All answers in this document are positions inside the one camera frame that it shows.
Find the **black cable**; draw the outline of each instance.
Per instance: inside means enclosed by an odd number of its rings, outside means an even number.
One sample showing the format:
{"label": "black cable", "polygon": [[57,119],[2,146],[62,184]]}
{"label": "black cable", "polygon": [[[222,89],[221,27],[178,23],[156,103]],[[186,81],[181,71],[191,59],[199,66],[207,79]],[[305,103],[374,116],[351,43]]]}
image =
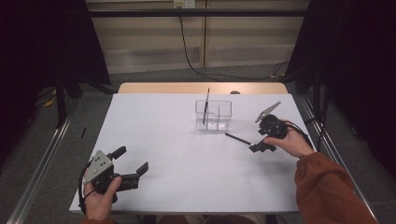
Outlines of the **black cable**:
{"label": "black cable", "polygon": [[278,82],[288,83],[296,80],[297,76],[307,72],[307,70],[310,68],[311,60],[312,59],[310,57],[305,58],[298,69],[282,77]]}
{"label": "black cable", "polygon": [[87,193],[87,195],[85,195],[84,199],[86,199],[88,196],[90,196],[90,194],[92,194],[94,191],[96,191],[96,189],[91,190],[91,192]]}
{"label": "black cable", "polygon": [[288,121],[289,123],[291,123],[291,125],[286,124],[288,127],[294,129],[297,133],[299,133],[300,135],[303,136],[303,139],[305,140],[305,142],[313,148],[311,141],[309,140],[308,134],[304,133],[303,130],[297,126],[295,123]]}
{"label": "black cable", "polygon": [[84,168],[81,171],[81,174],[78,177],[78,198],[79,198],[79,207],[81,208],[81,212],[85,215],[87,207],[85,205],[85,198],[82,196],[82,178],[84,178],[85,171],[88,167],[90,167],[92,161],[89,161],[85,164]]}
{"label": "black cable", "polygon": [[276,65],[274,65],[274,73],[273,73],[273,77],[274,77],[274,82],[276,81],[276,73],[279,71],[279,69],[284,65],[289,63],[290,61],[285,61],[283,63],[277,63]]}
{"label": "black cable", "polygon": [[325,89],[325,94],[324,94],[324,98],[323,98],[323,105],[322,108],[320,109],[320,118],[312,118],[312,119],[308,119],[304,121],[304,124],[308,124],[312,121],[315,121],[318,123],[318,126],[320,128],[319,131],[319,137],[318,137],[318,141],[317,141],[317,151],[320,152],[320,140],[326,130],[325,126],[326,126],[326,115],[327,115],[327,109],[329,107],[329,102],[330,102],[330,93],[327,90],[327,88]]}
{"label": "black cable", "polygon": [[183,27],[183,19],[181,17],[179,17],[179,21],[180,21],[180,28],[181,28],[181,35],[183,37],[183,45],[184,45],[184,53],[186,55],[186,60],[187,60],[187,64],[189,65],[190,69],[192,71],[194,71],[197,75],[201,76],[201,77],[206,77],[206,78],[210,78],[212,80],[215,80],[217,82],[221,82],[220,80],[210,77],[210,76],[218,76],[218,77],[232,77],[232,78],[240,78],[240,79],[246,79],[246,80],[254,80],[254,81],[260,81],[260,80],[265,80],[267,78],[270,78],[271,76],[268,77],[258,77],[258,78],[254,78],[254,77],[236,77],[236,76],[230,76],[230,75],[224,75],[224,74],[217,74],[217,73],[202,73],[199,72],[197,70],[195,70],[191,63],[190,63],[190,59],[189,59],[189,55],[187,53],[187,48],[186,48],[186,40],[184,37],[184,27]]}

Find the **white tabletop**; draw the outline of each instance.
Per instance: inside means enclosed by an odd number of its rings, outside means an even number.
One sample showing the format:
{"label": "white tabletop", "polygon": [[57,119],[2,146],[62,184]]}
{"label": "white tabletop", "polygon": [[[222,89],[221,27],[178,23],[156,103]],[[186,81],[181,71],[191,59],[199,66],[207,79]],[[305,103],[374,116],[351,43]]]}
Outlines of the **white tabletop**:
{"label": "white tabletop", "polygon": [[[155,214],[276,213],[298,211],[294,172],[297,159],[279,148],[253,153],[224,132],[195,130],[195,101],[205,94],[115,94],[95,148],[105,153],[126,146],[114,161],[120,175],[148,161],[139,188],[118,192],[112,211]],[[263,136],[255,123],[277,101],[272,114],[307,130],[290,94],[211,94],[230,100],[228,133],[252,143]],[[70,210],[80,212],[76,194]]]}

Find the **metal rail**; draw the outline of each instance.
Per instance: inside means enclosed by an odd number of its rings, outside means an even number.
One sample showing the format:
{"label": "metal rail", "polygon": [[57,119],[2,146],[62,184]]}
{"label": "metal rail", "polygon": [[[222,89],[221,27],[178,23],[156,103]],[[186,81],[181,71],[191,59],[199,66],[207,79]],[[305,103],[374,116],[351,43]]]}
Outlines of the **metal rail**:
{"label": "metal rail", "polygon": [[95,9],[88,13],[94,18],[107,17],[307,17],[329,16],[334,10],[307,9]]}
{"label": "metal rail", "polygon": [[26,216],[30,210],[30,207],[32,206],[35,196],[40,190],[43,179],[46,176],[48,168],[50,167],[50,163],[52,162],[52,159],[55,156],[58,147],[64,138],[64,134],[66,133],[67,128],[70,124],[71,117],[76,112],[76,109],[78,107],[78,101],[79,100],[76,100],[72,104],[70,114],[67,116],[63,125],[60,128],[56,129],[52,140],[50,141],[49,146],[47,147],[47,150],[43,155],[43,158],[38,164],[37,169],[35,170],[35,173],[33,174],[33,177],[30,180],[28,186],[26,187],[24,193],[14,207],[14,210],[12,211],[11,216],[7,221],[7,224],[22,224],[23,221],[26,219]]}
{"label": "metal rail", "polygon": [[[301,101],[303,103],[304,109],[306,113],[308,114],[310,119],[313,119],[315,117],[315,114],[313,112],[313,106],[309,99],[305,96],[301,98]],[[313,124],[314,128],[318,134],[318,137],[320,137],[320,132],[322,130],[323,124],[321,122],[317,122],[315,119],[313,119]],[[359,188],[358,184],[356,183],[355,179],[353,178],[352,174],[349,172],[347,169],[346,164],[344,163],[343,159],[341,158],[340,153],[338,152],[337,148],[335,147],[335,144],[333,143],[332,139],[330,138],[329,134],[327,133],[326,129],[323,130],[321,138],[321,143],[324,145],[329,157],[335,161],[336,163],[340,164],[343,166],[348,174],[350,175],[353,183],[353,187],[355,189],[355,193],[358,195],[359,198],[363,201],[363,203],[366,205],[366,207],[369,209],[370,213],[374,217],[374,219],[378,222],[378,220],[375,217],[375,214],[371,208],[371,205],[368,203],[366,197],[362,193],[361,189]]]}

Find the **orange sleeve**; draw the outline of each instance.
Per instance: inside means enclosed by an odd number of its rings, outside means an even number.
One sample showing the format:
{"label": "orange sleeve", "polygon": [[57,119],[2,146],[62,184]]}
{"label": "orange sleeve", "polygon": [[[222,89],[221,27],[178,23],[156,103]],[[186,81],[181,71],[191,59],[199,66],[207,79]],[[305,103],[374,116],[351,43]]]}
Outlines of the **orange sleeve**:
{"label": "orange sleeve", "polygon": [[87,217],[84,217],[81,220],[81,224],[115,224],[115,222],[110,217],[101,221],[91,220],[88,219]]}
{"label": "orange sleeve", "polygon": [[297,162],[297,204],[310,223],[377,223],[353,191],[347,171],[319,152]]}

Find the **hand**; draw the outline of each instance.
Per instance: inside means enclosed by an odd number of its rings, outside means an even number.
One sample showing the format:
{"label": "hand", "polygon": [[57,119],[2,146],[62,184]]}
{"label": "hand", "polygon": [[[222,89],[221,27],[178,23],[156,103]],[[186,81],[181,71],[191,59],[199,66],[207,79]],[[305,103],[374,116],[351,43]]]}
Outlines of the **hand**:
{"label": "hand", "polygon": [[284,139],[265,137],[263,141],[265,144],[282,147],[291,156],[299,159],[314,152],[314,150],[305,142],[303,137],[292,128],[288,128],[288,135],[286,135]]}
{"label": "hand", "polygon": [[84,195],[89,194],[85,198],[85,204],[87,207],[86,216],[88,219],[101,221],[110,217],[111,205],[113,201],[113,195],[121,184],[121,177],[118,176],[108,186],[105,194],[96,193],[93,184],[90,182],[84,187]]}

